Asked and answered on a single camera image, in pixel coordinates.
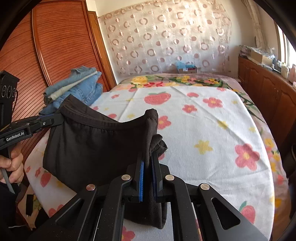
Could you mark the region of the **person's left hand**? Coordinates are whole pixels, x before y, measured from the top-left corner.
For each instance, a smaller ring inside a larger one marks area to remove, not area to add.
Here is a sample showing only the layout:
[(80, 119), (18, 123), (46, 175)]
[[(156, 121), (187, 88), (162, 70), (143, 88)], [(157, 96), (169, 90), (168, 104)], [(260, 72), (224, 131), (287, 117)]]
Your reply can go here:
[(21, 150), (21, 143), (17, 143), (11, 151), (11, 158), (1, 156), (1, 168), (11, 172), (11, 175), (9, 176), (10, 183), (21, 183), (23, 180), (23, 154)]

